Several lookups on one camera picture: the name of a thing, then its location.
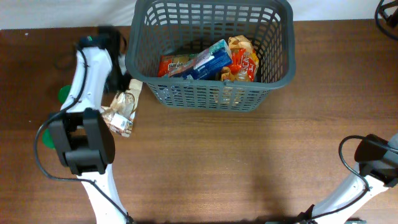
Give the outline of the beige snack bag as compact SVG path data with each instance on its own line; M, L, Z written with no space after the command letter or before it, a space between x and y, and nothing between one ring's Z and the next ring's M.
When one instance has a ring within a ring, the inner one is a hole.
M143 83L132 79L126 91L118 91L109 106L102 106L101 115L110 131L128 138L136 116Z

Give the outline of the green lid jar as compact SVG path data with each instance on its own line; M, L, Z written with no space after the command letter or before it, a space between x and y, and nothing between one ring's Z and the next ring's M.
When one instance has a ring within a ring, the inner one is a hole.
M42 142L47 148L55 149L53 139L52 139L50 131L48 129L46 129L42 135Z
M59 90L58 100L61 104L64 104L64 102L67 100L71 87L71 85L65 85Z

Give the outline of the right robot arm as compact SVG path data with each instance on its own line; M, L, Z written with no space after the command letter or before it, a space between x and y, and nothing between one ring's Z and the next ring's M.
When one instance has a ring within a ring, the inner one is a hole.
M360 140L350 167L343 156L344 144ZM373 197L397 186L397 135L390 140L375 134L350 135L339 144L338 155L349 176L329 195L301 213L295 223L346 223Z

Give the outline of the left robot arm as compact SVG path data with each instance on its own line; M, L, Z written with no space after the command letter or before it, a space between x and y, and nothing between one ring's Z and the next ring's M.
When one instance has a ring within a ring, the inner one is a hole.
M100 109L104 93L126 90L131 76L120 66L126 39L113 26L79 40L72 86L61 110L41 126L48 129L60 163L83 185L97 223L134 223L113 178L114 138Z

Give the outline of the orange pasta packet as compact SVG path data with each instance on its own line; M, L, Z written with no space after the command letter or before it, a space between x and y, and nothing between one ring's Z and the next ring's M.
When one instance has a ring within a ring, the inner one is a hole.
M157 76L163 77L178 67L185 65L197 56L197 54L163 55L160 58Z

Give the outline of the tan orange snack bag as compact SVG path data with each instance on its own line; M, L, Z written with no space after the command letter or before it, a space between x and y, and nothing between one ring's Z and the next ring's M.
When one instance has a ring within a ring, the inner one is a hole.
M230 37L228 47L232 53L232 64L222 68L220 80L253 82L259 59L250 40L243 35Z

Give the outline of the grey plastic shopping basket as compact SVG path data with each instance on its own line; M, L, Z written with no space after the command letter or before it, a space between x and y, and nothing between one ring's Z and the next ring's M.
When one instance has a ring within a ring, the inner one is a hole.
M164 105L252 111L295 75L286 0L138 1L126 66Z

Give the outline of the blue white carton box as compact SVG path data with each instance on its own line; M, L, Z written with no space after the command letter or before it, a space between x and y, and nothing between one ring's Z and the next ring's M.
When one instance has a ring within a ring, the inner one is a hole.
M189 80L212 80L215 75L232 64L232 53L224 39L197 54L185 65L165 75L167 78L184 78Z

